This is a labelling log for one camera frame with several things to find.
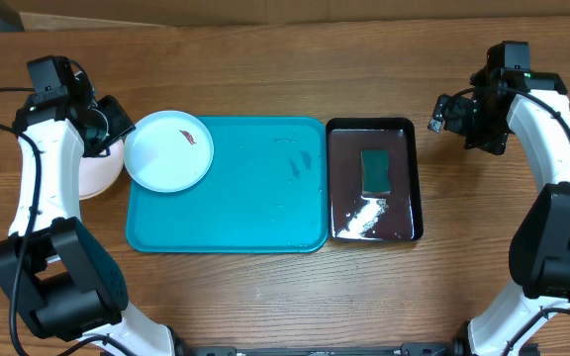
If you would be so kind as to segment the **brown cardboard backboard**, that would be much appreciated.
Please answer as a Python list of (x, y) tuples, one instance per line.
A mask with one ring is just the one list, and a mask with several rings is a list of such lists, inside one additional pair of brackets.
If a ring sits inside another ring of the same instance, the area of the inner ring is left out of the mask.
[(10, 0), (18, 12), (166, 26), (570, 16), (570, 0)]

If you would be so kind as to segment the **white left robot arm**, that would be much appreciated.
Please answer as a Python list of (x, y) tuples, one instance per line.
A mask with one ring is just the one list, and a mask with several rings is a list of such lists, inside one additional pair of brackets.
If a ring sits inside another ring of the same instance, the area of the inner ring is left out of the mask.
[(10, 128), (22, 151), (17, 213), (0, 241), (0, 288), (9, 332), (25, 354), (19, 321), (37, 338), (96, 344), (112, 355), (184, 355), (175, 332), (129, 300), (117, 262), (84, 226), (79, 165), (133, 130), (111, 96), (94, 97), (88, 77), (35, 74)]

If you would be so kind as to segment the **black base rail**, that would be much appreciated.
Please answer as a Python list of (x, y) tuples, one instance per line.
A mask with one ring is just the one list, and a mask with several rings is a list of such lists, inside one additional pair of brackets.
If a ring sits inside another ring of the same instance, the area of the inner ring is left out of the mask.
[(195, 347), (192, 356), (463, 356), (470, 351), (458, 339), (449, 343), (406, 342), (400, 346), (338, 348), (256, 348), (232, 346)]

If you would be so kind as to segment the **light blue plate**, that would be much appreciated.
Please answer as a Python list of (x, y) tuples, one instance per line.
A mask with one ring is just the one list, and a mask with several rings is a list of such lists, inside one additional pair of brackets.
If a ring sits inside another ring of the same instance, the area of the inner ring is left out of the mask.
[(158, 111), (136, 123), (125, 140), (124, 163), (139, 185), (157, 193), (175, 193), (197, 184), (214, 160), (206, 126), (180, 111)]

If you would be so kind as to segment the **teal plastic tray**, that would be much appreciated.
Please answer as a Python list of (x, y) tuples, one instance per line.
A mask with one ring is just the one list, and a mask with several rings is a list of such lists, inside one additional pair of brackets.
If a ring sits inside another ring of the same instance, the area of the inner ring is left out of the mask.
[(131, 188), (126, 239), (140, 252), (309, 253), (328, 239), (324, 125), (309, 117), (202, 117), (214, 160), (196, 185)]

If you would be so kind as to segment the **green sponge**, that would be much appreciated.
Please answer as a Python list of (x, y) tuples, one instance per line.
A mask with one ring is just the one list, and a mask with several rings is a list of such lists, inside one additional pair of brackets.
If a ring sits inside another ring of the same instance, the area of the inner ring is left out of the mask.
[(386, 150), (362, 150), (362, 193), (378, 196), (391, 193), (390, 155)]

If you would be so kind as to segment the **black water tray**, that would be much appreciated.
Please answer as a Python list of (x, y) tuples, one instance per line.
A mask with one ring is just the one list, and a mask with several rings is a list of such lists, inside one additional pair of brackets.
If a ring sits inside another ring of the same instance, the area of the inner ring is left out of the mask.
[[(414, 242), (424, 234), (416, 131), (406, 118), (334, 118), (327, 122), (330, 237)], [(362, 150), (390, 155), (391, 193), (362, 193)]]

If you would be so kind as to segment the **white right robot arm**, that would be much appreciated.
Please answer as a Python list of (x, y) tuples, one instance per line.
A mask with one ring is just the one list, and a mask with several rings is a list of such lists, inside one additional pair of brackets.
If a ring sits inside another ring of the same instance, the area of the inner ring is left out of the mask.
[(428, 124), (496, 154), (520, 141), (538, 195), (509, 248), (511, 280), (466, 322), (442, 355), (535, 355), (529, 340), (555, 315), (570, 314), (570, 101), (555, 73), (483, 68), (469, 88), (441, 95)]

